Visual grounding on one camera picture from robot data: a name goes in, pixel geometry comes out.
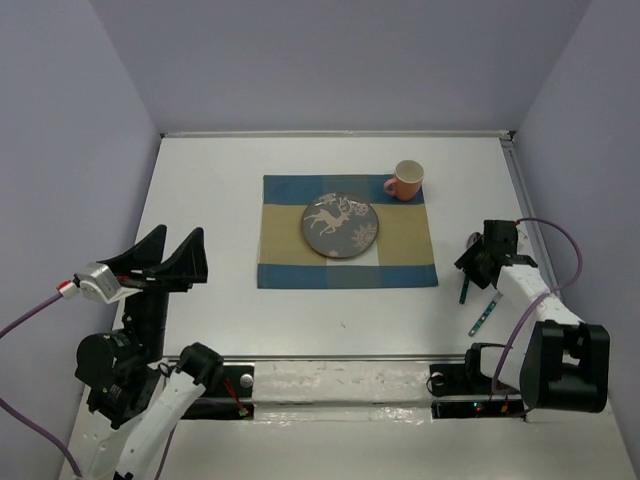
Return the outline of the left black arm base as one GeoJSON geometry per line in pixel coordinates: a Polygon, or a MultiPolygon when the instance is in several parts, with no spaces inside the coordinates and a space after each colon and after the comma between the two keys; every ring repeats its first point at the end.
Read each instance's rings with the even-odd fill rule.
{"type": "Polygon", "coordinates": [[[183,420],[252,420],[255,406],[253,363],[226,363],[221,380],[209,387],[182,416],[183,420]]]}

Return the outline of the teal handled metal fork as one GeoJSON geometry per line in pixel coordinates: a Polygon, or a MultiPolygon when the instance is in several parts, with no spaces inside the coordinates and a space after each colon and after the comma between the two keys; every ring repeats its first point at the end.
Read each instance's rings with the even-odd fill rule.
{"type": "Polygon", "coordinates": [[[492,312],[494,311],[495,307],[497,306],[497,304],[499,303],[499,301],[502,298],[502,294],[501,293],[496,293],[494,295],[494,297],[492,298],[492,300],[489,302],[489,304],[487,305],[487,307],[484,309],[484,311],[482,312],[482,314],[479,316],[479,318],[474,322],[473,326],[470,328],[470,330],[468,331],[468,336],[469,337],[474,337],[478,331],[482,328],[482,326],[484,325],[484,323],[486,322],[486,320],[488,319],[488,317],[492,314],[492,312]]]}

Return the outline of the teal handled metal spoon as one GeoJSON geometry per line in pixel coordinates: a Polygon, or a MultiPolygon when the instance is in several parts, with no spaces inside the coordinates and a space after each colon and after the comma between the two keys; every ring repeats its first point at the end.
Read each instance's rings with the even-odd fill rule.
{"type": "MultiPolygon", "coordinates": [[[[467,239],[466,248],[469,249],[470,247],[472,247],[480,238],[481,238],[480,232],[472,233],[467,239]]],[[[460,295],[459,295],[460,305],[464,305],[466,302],[469,286],[470,286],[470,279],[468,276],[465,276],[461,286],[460,295]]]]}

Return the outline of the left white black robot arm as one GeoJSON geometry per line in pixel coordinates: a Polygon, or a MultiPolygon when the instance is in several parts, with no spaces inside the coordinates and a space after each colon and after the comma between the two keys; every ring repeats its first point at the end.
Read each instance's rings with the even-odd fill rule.
{"type": "Polygon", "coordinates": [[[204,231],[195,228],[165,257],[167,228],[155,227],[124,253],[91,263],[74,276],[87,300],[122,303],[119,329],[85,337],[76,350],[76,378],[88,389],[77,479],[141,479],[189,407],[215,392],[223,358],[201,343],[185,347],[163,389],[169,297],[208,279],[204,231]]]}

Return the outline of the pink ceramic mug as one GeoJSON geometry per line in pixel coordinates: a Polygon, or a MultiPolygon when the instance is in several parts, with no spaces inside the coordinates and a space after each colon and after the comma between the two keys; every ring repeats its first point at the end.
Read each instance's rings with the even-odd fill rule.
{"type": "Polygon", "coordinates": [[[393,177],[384,183],[383,188],[390,196],[406,202],[418,194],[423,178],[424,169],[418,162],[403,160],[396,165],[393,177]]]}

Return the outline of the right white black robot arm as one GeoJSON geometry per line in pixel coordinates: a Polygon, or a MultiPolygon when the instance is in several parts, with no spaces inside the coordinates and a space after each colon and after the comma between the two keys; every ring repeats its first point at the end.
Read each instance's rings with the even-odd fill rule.
{"type": "Polygon", "coordinates": [[[601,412],[608,400],[610,335],[582,321],[548,285],[533,258],[518,251],[515,220],[487,220],[456,261],[472,283],[493,286],[520,310],[503,344],[475,343],[460,368],[470,391],[518,393],[529,409],[601,412]]]}

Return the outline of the grey reindeer plate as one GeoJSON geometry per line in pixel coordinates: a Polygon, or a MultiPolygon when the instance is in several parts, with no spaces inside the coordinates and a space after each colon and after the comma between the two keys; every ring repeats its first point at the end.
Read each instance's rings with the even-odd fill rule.
{"type": "Polygon", "coordinates": [[[353,195],[329,192],[313,200],[302,215],[302,232],[313,251],[326,258],[351,259],[376,241],[379,219],[374,208],[353,195]]]}

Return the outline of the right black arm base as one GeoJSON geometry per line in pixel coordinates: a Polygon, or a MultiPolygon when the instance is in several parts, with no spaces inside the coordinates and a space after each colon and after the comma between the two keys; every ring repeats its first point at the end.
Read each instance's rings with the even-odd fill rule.
{"type": "Polygon", "coordinates": [[[493,394],[491,380],[483,376],[469,379],[463,364],[430,365],[425,386],[432,397],[431,413],[435,420],[526,416],[519,394],[493,394]]]}

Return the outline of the blue yellow checked placemat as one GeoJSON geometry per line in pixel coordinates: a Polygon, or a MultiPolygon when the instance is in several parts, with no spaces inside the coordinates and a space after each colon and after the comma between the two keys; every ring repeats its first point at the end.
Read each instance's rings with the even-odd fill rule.
{"type": "Polygon", "coordinates": [[[425,200],[400,201],[384,191],[385,174],[266,175],[257,285],[262,289],[426,288],[438,284],[425,200]],[[340,192],[369,203],[379,219],[374,244],[351,259],[316,253],[302,215],[317,197],[340,192]]]}

